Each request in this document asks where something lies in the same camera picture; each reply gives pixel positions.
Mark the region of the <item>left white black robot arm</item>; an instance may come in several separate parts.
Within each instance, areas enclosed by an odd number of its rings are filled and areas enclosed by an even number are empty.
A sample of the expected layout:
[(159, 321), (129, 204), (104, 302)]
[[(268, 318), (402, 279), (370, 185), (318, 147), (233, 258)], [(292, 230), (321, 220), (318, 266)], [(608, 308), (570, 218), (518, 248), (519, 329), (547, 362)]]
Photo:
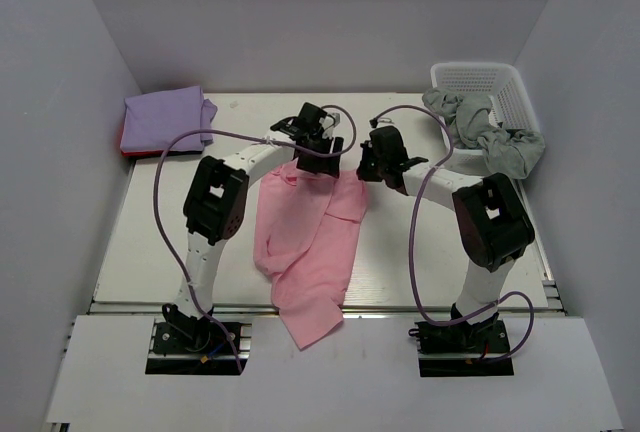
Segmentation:
[(188, 239), (185, 259), (171, 243), (161, 221), (159, 186), (168, 156), (167, 151), (162, 152), (152, 189), (153, 215), (162, 240), (182, 272), (176, 299), (162, 306), (164, 320), (172, 328), (190, 335), (203, 324), (219, 323), (211, 316), (213, 285), (222, 252), (244, 220), (253, 184), (292, 160), (312, 174), (339, 175), (340, 156), (355, 145), (345, 144), (335, 135), (342, 118), (356, 129), (345, 109), (306, 102), (298, 115), (279, 120), (261, 137), (208, 129), (208, 134), (245, 141), (248, 146), (224, 158), (205, 155), (200, 159), (183, 205)]

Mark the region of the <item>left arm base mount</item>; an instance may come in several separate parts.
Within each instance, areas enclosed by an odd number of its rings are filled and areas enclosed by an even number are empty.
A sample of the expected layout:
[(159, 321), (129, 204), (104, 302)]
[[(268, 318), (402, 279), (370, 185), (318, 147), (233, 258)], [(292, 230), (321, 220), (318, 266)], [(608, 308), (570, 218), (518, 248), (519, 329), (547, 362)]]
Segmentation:
[(250, 326), (217, 325), (187, 316), (174, 304), (162, 306), (154, 323), (145, 373), (175, 376), (239, 376), (249, 359)]

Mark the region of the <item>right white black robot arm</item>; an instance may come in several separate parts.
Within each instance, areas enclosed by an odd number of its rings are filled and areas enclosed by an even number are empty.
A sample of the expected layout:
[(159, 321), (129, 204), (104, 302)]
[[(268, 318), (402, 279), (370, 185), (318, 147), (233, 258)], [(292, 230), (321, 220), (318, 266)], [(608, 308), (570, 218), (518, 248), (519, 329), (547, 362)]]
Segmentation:
[[(502, 173), (474, 179), (444, 167), (450, 157), (431, 163), (408, 155), (400, 131), (376, 128), (361, 144), (357, 176), (364, 182), (383, 183), (412, 197), (408, 239), (408, 268), (412, 295), (424, 321), (438, 328), (474, 326), (497, 319), (498, 306), (526, 295), (503, 293), (509, 272), (535, 240), (535, 231), (511, 180)], [(421, 202), (427, 200), (455, 213), (460, 240), (468, 257), (462, 290), (451, 308), (451, 319), (437, 321), (424, 309), (417, 284), (416, 227)]]

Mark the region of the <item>pink t shirt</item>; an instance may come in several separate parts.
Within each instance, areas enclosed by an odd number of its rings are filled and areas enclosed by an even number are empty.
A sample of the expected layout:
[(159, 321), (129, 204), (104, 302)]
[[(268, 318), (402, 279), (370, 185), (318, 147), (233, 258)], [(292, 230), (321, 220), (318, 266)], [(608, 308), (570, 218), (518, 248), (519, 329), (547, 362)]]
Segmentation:
[(367, 202), (354, 170), (334, 178), (289, 162), (260, 181), (253, 261), (300, 350), (343, 322)]

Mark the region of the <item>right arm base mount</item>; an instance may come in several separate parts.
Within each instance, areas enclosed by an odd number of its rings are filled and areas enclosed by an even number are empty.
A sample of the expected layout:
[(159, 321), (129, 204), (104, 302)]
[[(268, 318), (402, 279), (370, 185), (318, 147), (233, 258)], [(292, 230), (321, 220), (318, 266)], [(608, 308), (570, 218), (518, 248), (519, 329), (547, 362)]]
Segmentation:
[(439, 327), (416, 322), (408, 335), (417, 343), (421, 378), (514, 375), (508, 333), (498, 314), (473, 325)]

